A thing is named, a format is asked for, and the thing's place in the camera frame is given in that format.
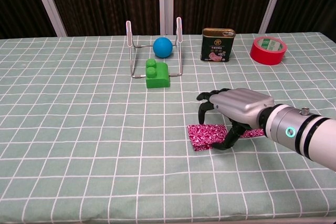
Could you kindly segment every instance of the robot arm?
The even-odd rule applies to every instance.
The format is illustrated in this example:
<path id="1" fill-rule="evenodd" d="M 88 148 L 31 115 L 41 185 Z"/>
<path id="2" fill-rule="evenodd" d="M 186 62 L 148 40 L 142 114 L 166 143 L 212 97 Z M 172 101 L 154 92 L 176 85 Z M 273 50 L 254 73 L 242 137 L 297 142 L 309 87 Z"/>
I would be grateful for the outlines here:
<path id="1" fill-rule="evenodd" d="M 232 122 L 226 138 L 213 148 L 231 148 L 246 130 L 262 128 L 272 141 L 336 171 L 336 120 L 312 114 L 308 108 L 275 105 L 272 97 L 244 88 L 214 90 L 197 97 L 204 99 L 207 102 L 198 111 L 200 124 L 212 109 Z"/>

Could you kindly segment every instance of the white post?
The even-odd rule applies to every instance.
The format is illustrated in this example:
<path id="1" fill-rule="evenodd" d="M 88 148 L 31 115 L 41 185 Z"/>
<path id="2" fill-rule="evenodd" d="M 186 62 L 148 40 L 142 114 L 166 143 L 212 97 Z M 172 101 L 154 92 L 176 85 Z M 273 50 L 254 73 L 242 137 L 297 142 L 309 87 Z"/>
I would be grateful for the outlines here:
<path id="1" fill-rule="evenodd" d="M 160 2 L 160 35 L 165 35 L 165 4 L 164 0 L 159 0 Z"/>
<path id="2" fill-rule="evenodd" d="M 49 19 L 54 27 L 57 37 L 67 37 L 67 32 L 64 28 L 62 19 L 57 11 L 54 0 L 42 0 L 44 8 L 47 11 Z"/>
<path id="3" fill-rule="evenodd" d="M 174 0 L 164 0 L 165 5 L 165 32 L 166 35 L 173 35 L 174 30 Z"/>
<path id="4" fill-rule="evenodd" d="M 261 22 L 261 25 L 260 25 L 260 29 L 259 29 L 260 34 L 264 34 L 266 32 L 276 4 L 277 4 L 277 0 L 269 0 L 267 9 L 264 14 L 263 21 Z"/>

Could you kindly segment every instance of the black ring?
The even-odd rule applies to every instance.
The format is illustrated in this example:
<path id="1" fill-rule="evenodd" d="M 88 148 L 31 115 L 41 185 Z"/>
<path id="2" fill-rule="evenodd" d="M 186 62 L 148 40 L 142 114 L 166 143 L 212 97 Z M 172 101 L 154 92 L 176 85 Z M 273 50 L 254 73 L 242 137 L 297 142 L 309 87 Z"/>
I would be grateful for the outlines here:
<path id="1" fill-rule="evenodd" d="M 317 130 L 317 128 L 326 120 L 329 120 L 329 118 L 321 118 L 320 120 L 318 120 L 309 130 L 307 136 L 306 136 L 306 140 L 305 140 L 305 144 L 303 145 L 303 152 L 305 154 L 305 157 L 309 158 L 309 144 L 311 141 L 311 138 L 314 135 L 314 132 Z"/>
<path id="2" fill-rule="evenodd" d="M 263 127 L 263 131 L 264 131 L 264 135 L 265 135 L 265 137 L 268 137 L 267 136 L 267 134 L 266 134 L 266 124 L 267 124 L 267 121 L 268 121 L 268 118 L 269 118 L 269 116 L 273 113 L 273 111 L 277 108 L 277 107 L 279 107 L 280 105 L 283 105 L 282 103 L 279 103 L 279 104 L 277 104 L 277 105 L 274 105 L 273 107 L 272 107 L 272 109 L 270 110 L 270 111 L 267 111 L 267 114 L 265 115 L 265 117 L 266 117 L 266 123 L 264 124 L 264 127 Z"/>
<path id="3" fill-rule="evenodd" d="M 307 127 L 307 124 L 310 123 L 314 118 L 317 118 L 319 115 L 311 115 L 310 117 L 308 117 L 304 122 L 303 124 L 301 125 L 299 131 L 298 131 L 298 134 L 296 135 L 296 138 L 295 138 L 295 151 L 302 155 L 301 152 L 300 152 L 300 140 L 301 140 L 301 137 L 302 137 L 302 134 L 303 134 L 303 131 L 305 130 L 305 128 Z"/>

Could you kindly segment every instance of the green indicator light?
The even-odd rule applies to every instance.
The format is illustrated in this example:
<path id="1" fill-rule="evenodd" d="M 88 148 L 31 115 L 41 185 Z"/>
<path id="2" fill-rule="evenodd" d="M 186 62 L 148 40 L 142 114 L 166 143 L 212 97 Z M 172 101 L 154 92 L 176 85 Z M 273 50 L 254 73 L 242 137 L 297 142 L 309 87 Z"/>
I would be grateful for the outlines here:
<path id="1" fill-rule="evenodd" d="M 288 127 L 288 128 L 286 129 L 286 135 L 287 135 L 288 137 L 294 137 L 295 134 L 296 134 L 296 131 L 295 131 L 295 129 L 294 129 L 293 127 Z"/>

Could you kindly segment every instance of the blue ball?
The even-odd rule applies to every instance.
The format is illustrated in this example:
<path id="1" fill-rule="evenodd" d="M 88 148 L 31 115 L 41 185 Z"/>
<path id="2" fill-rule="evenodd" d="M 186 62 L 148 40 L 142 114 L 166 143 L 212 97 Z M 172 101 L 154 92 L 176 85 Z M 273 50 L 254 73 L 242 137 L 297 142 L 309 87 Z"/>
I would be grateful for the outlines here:
<path id="1" fill-rule="evenodd" d="M 172 53 L 173 44 L 169 39 L 160 37 L 155 40 L 153 44 L 153 51 L 159 58 L 166 58 Z"/>

